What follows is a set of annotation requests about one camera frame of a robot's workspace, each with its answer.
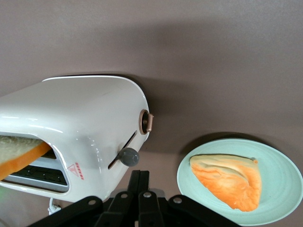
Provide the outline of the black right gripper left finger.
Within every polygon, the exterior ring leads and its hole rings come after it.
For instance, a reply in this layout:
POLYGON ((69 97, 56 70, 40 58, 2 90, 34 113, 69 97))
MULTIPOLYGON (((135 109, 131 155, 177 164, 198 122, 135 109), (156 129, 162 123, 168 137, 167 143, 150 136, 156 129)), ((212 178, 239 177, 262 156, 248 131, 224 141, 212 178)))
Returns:
POLYGON ((134 227, 140 226, 140 171, 131 173, 126 191, 106 202, 86 197, 33 224, 32 227, 134 227))

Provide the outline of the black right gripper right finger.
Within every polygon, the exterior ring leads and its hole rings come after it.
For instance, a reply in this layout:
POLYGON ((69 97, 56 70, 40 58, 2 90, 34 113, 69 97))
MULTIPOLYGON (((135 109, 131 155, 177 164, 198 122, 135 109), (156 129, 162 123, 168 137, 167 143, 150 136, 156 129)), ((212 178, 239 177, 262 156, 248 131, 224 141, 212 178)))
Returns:
POLYGON ((235 222, 184 195, 166 200, 149 190, 149 171, 139 171, 140 227, 238 227, 235 222))

